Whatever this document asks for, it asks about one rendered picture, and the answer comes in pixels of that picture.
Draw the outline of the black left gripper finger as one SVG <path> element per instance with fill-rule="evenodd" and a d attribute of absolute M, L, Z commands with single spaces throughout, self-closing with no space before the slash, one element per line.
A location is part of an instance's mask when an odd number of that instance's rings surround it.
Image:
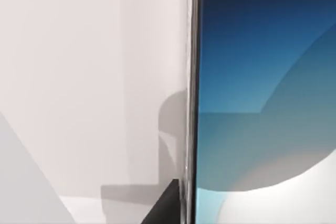
<path fill-rule="evenodd" d="M 141 224 L 181 224 L 180 182 L 173 179 Z"/>

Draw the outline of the smartphone with blue screen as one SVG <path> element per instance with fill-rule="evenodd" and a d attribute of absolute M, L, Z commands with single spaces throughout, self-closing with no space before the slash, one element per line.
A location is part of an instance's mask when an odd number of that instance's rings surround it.
<path fill-rule="evenodd" d="M 192 0 L 185 224 L 336 224 L 336 0 Z"/>

